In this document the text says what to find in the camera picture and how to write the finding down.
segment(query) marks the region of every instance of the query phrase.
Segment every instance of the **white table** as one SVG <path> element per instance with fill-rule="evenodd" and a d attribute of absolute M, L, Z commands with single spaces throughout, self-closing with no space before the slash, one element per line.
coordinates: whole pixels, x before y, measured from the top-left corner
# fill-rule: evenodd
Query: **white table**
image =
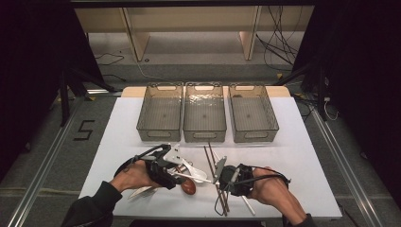
<path fill-rule="evenodd" d="M 213 150 L 222 157 L 227 156 L 226 165 L 240 163 L 249 166 L 271 166 L 291 179 L 290 191 L 296 195 L 307 213 L 314 218 L 340 218 L 341 212 L 330 186 L 324 176 L 305 125 L 292 97 L 271 97 L 280 127 L 271 143 L 249 145 L 233 142 L 228 102 L 226 101 L 227 133 L 224 143 L 212 144 Z M 96 157 L 81 190 L 80 197 L 93 196 L 102 181 L 110 181 L 117 168 L 135 154 L 140 154 L 161 143 L 144 143 L 136 130 L 142 107 L 141 97 L 120 97 L 113 108 Z M 182 155 L 192 161 L 194 167 L 211 173 L 203 146 L 180 142 Z M 209 183 L 198 183 L 194 196 L 185 195 L 179 186 L 171 190 L 160 188 L 150 197 L 128 200 L 132 190 L 123 192 L 117 203 L 116 216 L 163 219 L 264 219 L 280 218 L 281 214 L 271 206 L 250 200 L 255 210 L 253 216 L 241 198 L 230 196 L 230 212 L 219 216 L 215 210 L 218 197 L 215 187 Z"/>

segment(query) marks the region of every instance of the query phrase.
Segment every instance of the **hand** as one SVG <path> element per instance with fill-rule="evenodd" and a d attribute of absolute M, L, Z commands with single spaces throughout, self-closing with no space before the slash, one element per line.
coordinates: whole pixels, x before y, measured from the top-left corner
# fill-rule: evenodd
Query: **hand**
<path fill-rule="evenodd" d="M 160 185 L 150 179 L 145 162 L 142 160 L 129 164 L 110 181 L 110 184 L 119 192 L 144 186 L 160 187 Z"/>
<path fill-rule="evenodd" d="M 253 171 L 254 177 L 273 174 L 276 173 L 263 168 L 256 168 Z M 280 178 L 267 178 L 254 182 L 253 190 L 248 198 L 274 206 L 292 225 L 297 225 L 306 219 L 306 213 L 301 204 L 288 191 Z"/>

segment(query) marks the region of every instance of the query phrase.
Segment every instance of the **aluminum rail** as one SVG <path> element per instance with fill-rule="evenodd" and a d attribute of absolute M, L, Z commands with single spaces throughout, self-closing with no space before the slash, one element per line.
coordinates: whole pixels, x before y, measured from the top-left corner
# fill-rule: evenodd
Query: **aluminum rail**
<path fill-rule="evenodd" d="M 357 175 L 355 174 L 347 158 L 342 152 L 342 149 L 339 143 L 337 142 L 333 132 L 330 130 L 327 122 L 323 122 L 322 118 L 316 111 L 312 110 L 312 114 L 323 134 L 323 137 L 327 145 L 329 146 L 329 149 L 334 157 L 334 160 L 336 161 L 338 167 L 340 168 L 342 176 L 347 182 L 348 187 L 355 201 L 357 202 L 357 206 L 359 207 L 362 216 L 366 220 L 366 223 L 370 227 L 384 226 L 371 200 L 369 199 L 366 191 L 361 185 Z"/>
<path fill-rule="evenodd" d="M 78 111 L 78 107 L 82 104 L 83 100 L 84 97 L 77 97 L 74 101 L 71 116 L 65 123 L 64 127 L 59 129 L 59 132 L 57 133 L 56 138 L 44 157 L 38 172 L 33 178 L 29 188 L 26 190 L 26 193 L 24 194 L 17 208 L 14 210 L 14 213 L 9 220 L 8 227 L 23 226 L 26 217 L 32 208 L 33 202 L 36 200 L 37 195 L 44 184 L 44 180 L 46 179 L 50 168 L 53 166 L 53 163 L 59 154 L 66 134 L 69 132 L 71 125 L 74 122 L 75 115 Z"/>

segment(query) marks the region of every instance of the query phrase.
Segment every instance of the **clear plastic bin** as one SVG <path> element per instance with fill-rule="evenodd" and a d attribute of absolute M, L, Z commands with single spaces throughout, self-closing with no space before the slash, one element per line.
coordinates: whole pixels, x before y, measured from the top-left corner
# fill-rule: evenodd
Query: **clear plastic bin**
<path fill-rule="evenodd" d="M 272 142 L 279 126 L 263 84 L 230 84 L 230 114 L 235 143 Z"/>
<path fill-rule="evenodd" d="M 181 82 L 148 84 L 136 126 L 142 141 L 181 140 L 182 99 Z"/>
<path fill-rule="evenodd" d="M 188 82 L 185 88 L 185 142 L 224 142 L 227 124 L 221 83 Z"/>

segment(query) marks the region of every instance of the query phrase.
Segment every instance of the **wire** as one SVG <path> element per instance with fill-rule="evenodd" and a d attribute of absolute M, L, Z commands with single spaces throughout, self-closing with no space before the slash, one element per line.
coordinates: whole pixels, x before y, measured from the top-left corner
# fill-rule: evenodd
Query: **wire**
<path fill-rule="evenodd" d="M 325 111 L 327 117 L 328 117 L 330 120 L 337 120 L 337 118 L 339 118 L 339 112 L 336 112 L 336 117 L 335 117 L 335 118 L 331 118 L 330 114 L 328 114 L 327 109 L 326 109 L 327 102 L 328 102 L 328 101 L 325 101 L 325 102 L 324 102 L 324 111 Z"/>
<path fill-rule="evenodd" d="M 114 64 L 114 63 L 119 62 L 119 61 L 121 61 L 121 60 L 124 59 L 124 56 L 122 56 L 122 55 L 114 55 L 114 54 L 110 54 L 110 53 L 102 54 L 102 55 L 100 55 L 99 57 L 96 57 L 95 59 L 101 59 L 101 58 L 103 58 L 103 57 L 106 56 L 106 55 L 110 55 L 110 56 L 113 56 L 113 57 L 117 57 L 117 58 L 119 58 L 119 59 L 116 60 L 116 61 L 112 61 L 112 62 L 110 62 L 110 63 L 107 63 L 107 64 L 99 63 L 98 65 L 111 65 L 111 64 Z"/>
<path fill-rule="evenodd" d="M 275 67 L 269 65 L 268 62 L 266 61 L 266 51 L 267 51 L 267 50 L 268 50 L 268 49 L 265 48 L 265 53 L 263 54 L 263 60 L 265 61 L 266 66 L 268 66 L 268 67 L 271 68 L 271 69 L 278 70 L 278 71 L 289 71 L 289 72 L 292 71 L 292 70 L 290 70 L 290 69 L 279 69 L 279 68 L 275 68 Z"/>
<path fill-rule="evenodd" d="M 138 161 L 139 159 L 141 159 L 141 158 L 144 157 L 145 155 L 151 153 L 152 151 L 154 151 L 154 150 L 156 150 L 156 149 L 158 149 L 158 148 L 163 148 L 163 146 L 164 146 L 164 145 L 162 144 L 162 145 L 159 145 L 159 146 L 150 148 L 150 149 L 148 149 L 147 151 L 145 151 L 145 152 L 143 152 L 143 153 L 141 153 L 141 154 L 139 154 L 139 155 L 133 156 L 133 157 L 131 158 L 131 160 L 130 160 L 130 164 L 135 163 L 136 161 Z"/>
<path fill-rule="evenodd" d="M 226 185 L 225 187 L 224 187 L 224 189 L 222 189 L 221 191 L 227 191 L 227 192 L 229 192 L 230 191 L 230 185 Z M 226 205 L 226 202 L 228 202 L 228 196 L 230 195 L 230 193 L 227 193 L 227 200 L 224 202 L 224 206 Z M 218 196 L 218 198 L 216 199 L 216 202 L 215 202 L 215 211 L 216 211 L 216 213 L 218 213 L 218 215 L 220 215 L 220 216 L 223 216 L 224 215 L 224 212 L 223 213 L 220 213 L 219 211 L 218 211 L 218 200 L 219 200 L 219 196 Z"/>
<path fill-rule="evenodd" d="M 271 37 L 270 37 L 270 39 L 269 39 L 269 41 L 268 41 L 268 44 L 271 42 L 271 40 L 272 40 L 273 37 L 275 37 L 276 40 L 279 40 L 279 41 L 282 43 L 283 50 L 284 50 L 284 53 L 286 54 L 286 57 L 288 58 L 288 61 L 290 61 L 290 60 L 289 60 L 289 57 L 288 57 L 288 53 L 290 53 L 290 54 L 292 55 L 292 57 L 295 58 L 296 55 L 295 55 L 292 51 L 298 52 L 298 50 L 296 50 L 295 48 L 293 48 L 292 46 L 290 46 L 290 45 L 288 44 L 287 40 L 289 40 L 289 39 L 292 37 L 292 35 L 293 35 L 293 34 L 295 33 L 295 31 L 296 31 L 297 26 L 298 26 L 299 23 L 300 23 L 301 15 L 302 15 L 302 9 L 301 9 L 301 11 L 300 11 L 300 16 L 298 17 L 298 21 L 297 21 L 297 23 L 296 23 L 296 26 L 295 26 L 295 28 L 294 28 L 294 31 L 291 33 L 291 35 L 290 35 L 287 39 L 284 38 L 283 29 L 282 29 L 282 23 L 281 23 L 281 22 L 282 22 L 283 11 L 284 11 L 283 6 L 280 6 L 280 7 L 278 8 L 278 10 L 276 11 L 275 17 L 274 17 L 274 15 L 273 15 L 272 11 L 271 11 L 271 8 L 268 7 L 268 9 L 269 9 L 269 13 L 270 13 L 271 19 L 272 19 L 273 22 L 274 22 L 274 31 L 273 31 L 273 34 L 271 35 Z"/>
<path fill-rule="evenodd" d="M 288 64 L 292 64 L 291 61 L 286 60 L 283 56 L 279 55 L 277 52 L 275 52 L 274 50 L 272 50 L 272 49 L 270 48 L 270 45 L 271 45 L 271 44 L 266 43 L 265 41 L 263 41 L 262 39 L 260 39 L 260 38 L 259 38 L 259 35 L 256 34 L 256 38 L 257 38 L 257 39 L 259 40 L 259 42 L 260 42 L 261 44 L 263 44 L 263 46 L 265 47 L 265 56 L 266 56 L 266 50 L 269 50 L 271 53 L 275 54 L 277 57 L 279 57 L 279 58 L 282 59 L 283 61 L 287 62 Z M 279 47 L 276 47 L 276 48 L 279 49 L 279 50 L 281 50 L 281 51 L 287 52 L 286 50 L 280 49 Z"/>
<path fill-rule="evenodd" d="M 175 82 L 175 81 L 169 80 L 169 79 L 162 79 L 162 78 L 158 78 L 158 77 L 148 76 L 148 75 L 146 75 L 146 74 L 144 73 L 144 71 L 142 71 L 142 68 L 141 68 L 139 62 L 138 62 L 138 61 L 135 61 L 135 62 L 136 62 L 136 65 L 138 65 L 139 71 L 141 72 L 142 76 L 144 76 L 144 78 L 149 78 L 149 79 L 160 79 L 160 80 L 167 81 L 167 82 Z"/>
<path fill-rule="evenodd" d="M 306 122 L 307 118 L 310 116 L 310 114 L 312 114 L 312 110 L 310 110 L 308 104 L 306 104 L 306 103 L 304 103 L 304 102 L 302 102 L 302 101 L 297 101 L 297 102 L 298 102 L 298 103 L 301 103 L 301 104 L 304 104 L 304 105 L 307 107 L 307 109 L 309 110 L 309 112 L 308 112 L 306 115 L 302 115 L 302 114 L 301 114 L 301 116 L 305 118 L 305 119 L 304 119 L 304 122 Z"/>
<path fill-rule="evenodd" d="M 304 6 L 301 6 L 300 15 L 299 15 L 299 17 L 298 17 L 297 24 L 295 24 L 294 31 L 292 31 L 292 33 L 289 35 L 289 37 L 287 38 L 287 41 L 288 41 L 289 39 L 291 39 L 292 35 L 295 33 L 295 31 L 297 30 L 298 25 L 299 25 L 300 22 L 301 22 L 301 15 L 302 15 L 302 10 L 303 10 L 303 8 L 304 8 Z"/>
<path fill-rule="evenodd" d="M 288 184 L 290 183 L 290 180 L 287 179 L 287 178 L 284 176 L 284 174 L 282 174 L 282 173 L 280 173 L 280 172 L 278 172 L 278 171 L 276 171 L 276 170 L 269 169 L 269 168 L 264 168 L 264 167 L 259 167 L 259 166 L 249 166 L 249 167 L 265 169 L 265 170 L 274 172 L 274 173 L 276 173 L 276 174 L 269 174 L 269 175 L 263 175 L 263 176 L 255 177 L 255 178 L 250 178 L 250 179 L 248 179 L 248 180 L 244 180 L 244 181 L 240 181 L 240 182 L 235 182 L 235 183 L 233 183 L 233 185 L 242 184 L 242 183 L 251 183 L 251 182 L 256 182 L 256 181 L 259 181 L 259 180 L 262 180 L 262 179 L 266 179 L 266 178 L 275 178 L 275 177 L 278 177 L 278 178 L 280 178 L 281 180 L 283 180 L 283 182 L 286 184 L 287 187 L 288 187 Z"/>

